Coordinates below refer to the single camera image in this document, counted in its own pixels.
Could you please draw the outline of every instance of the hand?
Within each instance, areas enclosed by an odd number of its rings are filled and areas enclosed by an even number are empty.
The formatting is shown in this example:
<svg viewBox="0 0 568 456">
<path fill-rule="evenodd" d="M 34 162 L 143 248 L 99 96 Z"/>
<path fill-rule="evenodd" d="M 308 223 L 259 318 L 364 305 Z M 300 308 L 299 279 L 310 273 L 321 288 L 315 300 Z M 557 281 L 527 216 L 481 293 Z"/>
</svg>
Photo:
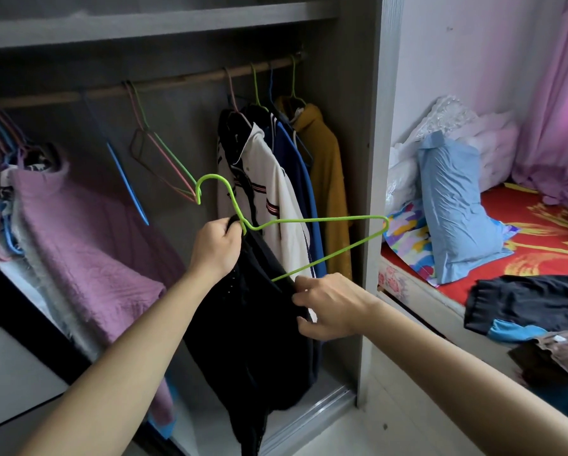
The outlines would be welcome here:
<svg viewBox="0 0 568 456">
<path fill-rule="evenodd" d="M 240 257 L 242 227 L 238 221 L 227 230 L 229 219 L 208 222 L 195 237 L 189 272 L 202 272 L 214 284 L 233 269 Z"/>
<path fill-rule="evenodd" d="M 378 299 L 341 274 L 323 278 L 298 276 L 297 293 L 292 301 L 297 306 L 313 309 L 317 323 L 297 317 L 298 330 L 303 336 L 331 340 L 361 332 L 364 317 Z"/>
</svg>

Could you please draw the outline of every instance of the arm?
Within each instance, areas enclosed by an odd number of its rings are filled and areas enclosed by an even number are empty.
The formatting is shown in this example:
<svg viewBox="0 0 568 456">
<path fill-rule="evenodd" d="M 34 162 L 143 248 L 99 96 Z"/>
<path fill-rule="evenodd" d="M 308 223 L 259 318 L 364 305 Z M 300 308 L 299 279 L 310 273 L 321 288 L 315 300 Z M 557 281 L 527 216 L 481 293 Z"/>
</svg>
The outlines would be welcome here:
<svg viewBox="0 0 568 456">
<path fill-rule="evenodd" d="M 368 337 L 487 455 L 568 456 L 568 418 L 496 369 L 409 320 L 345 277 L 299 276 L 294 303 L 318 323 L 299 331 L 329 340 Z"/>
<path fill-rule="evenodd" d="M 240 223 L 226 227 L 199 231 L 187 273 L 75 381 L 21 456 L 124 452 L 199 303 L 238 259 Z"/>
</svg>

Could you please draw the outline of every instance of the tile floor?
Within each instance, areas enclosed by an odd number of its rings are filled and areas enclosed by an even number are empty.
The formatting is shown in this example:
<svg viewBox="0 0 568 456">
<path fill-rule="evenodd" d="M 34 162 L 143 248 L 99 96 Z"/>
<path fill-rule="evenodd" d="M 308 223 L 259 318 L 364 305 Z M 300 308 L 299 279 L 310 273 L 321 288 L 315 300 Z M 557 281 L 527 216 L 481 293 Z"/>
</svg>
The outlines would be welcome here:
<svg viewBox="0 0 568 456">
<path fill-rule="evenodd" d="M 295 456 L 481 454 L 400 368 L 373 349 L 366 410 L 351 410 Z"/>
</svg>

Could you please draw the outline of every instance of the person's left hand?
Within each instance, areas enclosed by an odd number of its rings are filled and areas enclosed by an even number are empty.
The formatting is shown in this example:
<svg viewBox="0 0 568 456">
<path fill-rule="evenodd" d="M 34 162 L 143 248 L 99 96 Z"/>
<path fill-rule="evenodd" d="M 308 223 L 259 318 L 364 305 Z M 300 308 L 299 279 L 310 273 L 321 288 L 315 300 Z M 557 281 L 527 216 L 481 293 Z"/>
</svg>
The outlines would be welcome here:
<svg viewBox="0 0 568 456">
<path fill-rule="evenodd" d="M 201 272 L 216 284 L 240 257 L 242 227 L 238 221 L 227 230 L 229 219 L 208 222 L 195 237 L 189 272 Z"/>
</svg>

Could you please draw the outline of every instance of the hanging rod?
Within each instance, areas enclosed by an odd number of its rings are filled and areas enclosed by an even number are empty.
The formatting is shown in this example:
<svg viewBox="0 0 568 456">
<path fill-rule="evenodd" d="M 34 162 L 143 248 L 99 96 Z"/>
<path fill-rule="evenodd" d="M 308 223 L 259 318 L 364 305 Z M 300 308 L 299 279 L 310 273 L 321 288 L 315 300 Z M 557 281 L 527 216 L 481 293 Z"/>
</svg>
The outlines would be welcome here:
<svg viewBox="0 0 568 456">
<path fill-rule="evenodd" d="M 304 53 L 295 55 L 295 60 L 300 62 L 305 59 Z M 253 64 L 257 72 L 266 72 L 270 68 L 284 68 L 292 65 L 292 57 L 266 60 Z M 228 68 L 231 77 L 251 75 L 250 64 L 240 67 Z M 187 75 L 167 76 L 149 80 L 135 81 L 134 86 L 138 91 L 154 91 L 158 89 L 169 89 L 184 86 L 192 83 L 204 83 L 206 81 L 220 81 L 227 78 L 225 70 L 219 68 L 210 72 L 189 73 Z M 105 97 L 127 95 L 126 88 L 122 84 L 112 86 L 98 86 L 87 88 L 86 95 L 90 99 L 102 99 Z M 28 96 L 3 97 L 0 98 L 0 108 L 2 109 L 21 109 L 24 107 L 47 106 L 51 104 L 65 104 L 82 100 L 79 91 L 60 91 L 45 94 L 30 94 Z"/>
</svg>

